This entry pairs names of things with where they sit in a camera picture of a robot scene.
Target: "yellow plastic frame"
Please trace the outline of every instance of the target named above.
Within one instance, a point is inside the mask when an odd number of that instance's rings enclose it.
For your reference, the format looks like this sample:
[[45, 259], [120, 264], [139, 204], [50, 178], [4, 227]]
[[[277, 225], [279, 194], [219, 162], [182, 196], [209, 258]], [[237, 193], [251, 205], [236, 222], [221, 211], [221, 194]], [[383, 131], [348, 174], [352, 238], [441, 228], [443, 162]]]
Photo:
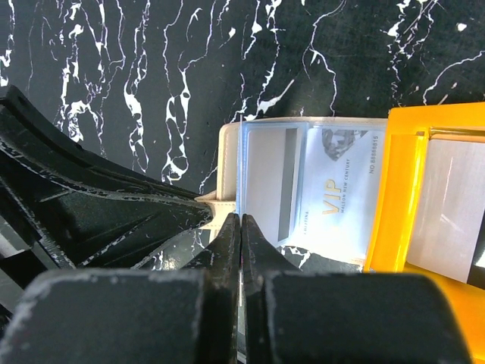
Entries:
[[485, 364], [485, 290], [406, 262], [432, 128], [485, 129], [485, 102], [391, 110], [365, 271], [404, 271], [433, 279], [448, 298], [474, 362]]

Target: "white card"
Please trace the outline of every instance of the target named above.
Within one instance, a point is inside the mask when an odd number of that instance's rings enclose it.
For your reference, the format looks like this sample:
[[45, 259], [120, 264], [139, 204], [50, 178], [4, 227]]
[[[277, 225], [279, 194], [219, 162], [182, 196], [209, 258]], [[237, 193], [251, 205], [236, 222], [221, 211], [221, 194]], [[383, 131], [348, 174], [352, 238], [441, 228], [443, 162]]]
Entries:
[[484, 167], [485, 143], [428, 143], [408, 262], [467, 283], [485, 209]]
[[308, 131], [299, 222], [285, 245], [363, 265], [379, 193], [384, 130]]

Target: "black plastic part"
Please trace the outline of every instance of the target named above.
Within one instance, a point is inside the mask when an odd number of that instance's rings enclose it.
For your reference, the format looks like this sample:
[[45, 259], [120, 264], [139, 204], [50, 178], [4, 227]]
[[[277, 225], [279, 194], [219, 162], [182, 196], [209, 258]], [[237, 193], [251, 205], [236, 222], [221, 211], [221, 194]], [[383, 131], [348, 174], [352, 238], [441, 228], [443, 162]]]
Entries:
[[468, 363], [445, 297], [417, 275], [273, 273], [272, 362]]
[[467, 284], [485, 290], [485, 267], [483, 267], [483, 264], [480, 264], [481, 259], [485, 259], [485, 213], [482, 217], [482, 225], [478, 232], [477, 245], [475, 246], [467, 279]]
[[47, 270], [32, 250], [25, 250], [14, 256], [0, 259], [0, 269], [23, 289], [37, 275]]
[[12, 314], [2, 304], [0, 304], [0, 340], [3, 338], [3, 334], [8, 324], [10, 323]]
[[218, 236], [184, 267], [205, 269], [215, 287], [204, 303], [201, 335], [210, 362], [236, 362], [240, 256], [239, 216], [229, 214]]
[[139, 267], [211, 219], [198, 196], [83, 150], [15, 87], [0, 88], [0, 212], [62, 268]]
[[26, 290], [0, 342], [8, 363], [208, 362], [203, 271], [48, 271]]
[[270, 363], [270, 339], [262, 291], [270, 271], [299, 271], [265, 238], [251, 215], [242, 217], [242, 276], [246, 299], [246, 356], [249, 362]]

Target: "yellow card holder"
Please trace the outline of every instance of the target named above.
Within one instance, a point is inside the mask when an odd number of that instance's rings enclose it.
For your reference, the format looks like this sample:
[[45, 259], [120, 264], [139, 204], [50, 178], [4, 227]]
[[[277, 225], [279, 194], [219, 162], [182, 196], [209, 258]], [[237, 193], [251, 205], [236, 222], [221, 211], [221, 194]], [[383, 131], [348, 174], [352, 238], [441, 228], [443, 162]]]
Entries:
[[430, 137], [485, 130], [485, 102], [394, 108], [390, 112], [377, 211], [365, 271], [433, 279], [449, 300], [476, 363], [485, 363], [485, 290], [406, 262]]

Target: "black marble surface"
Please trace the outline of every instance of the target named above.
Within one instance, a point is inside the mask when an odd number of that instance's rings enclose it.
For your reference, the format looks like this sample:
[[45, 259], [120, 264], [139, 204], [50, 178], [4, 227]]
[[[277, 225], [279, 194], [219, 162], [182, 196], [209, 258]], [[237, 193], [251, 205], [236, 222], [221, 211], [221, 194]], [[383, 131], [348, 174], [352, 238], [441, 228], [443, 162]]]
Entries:
[[[482, 4], [0, 0], [0, 84], [84, 148], [207, 193], [226, 123], [482, 101]], [[172, 244], [156, 268], [177, 268], [204, 235]], [[304, 269], [318, 261], [287, 250]]]

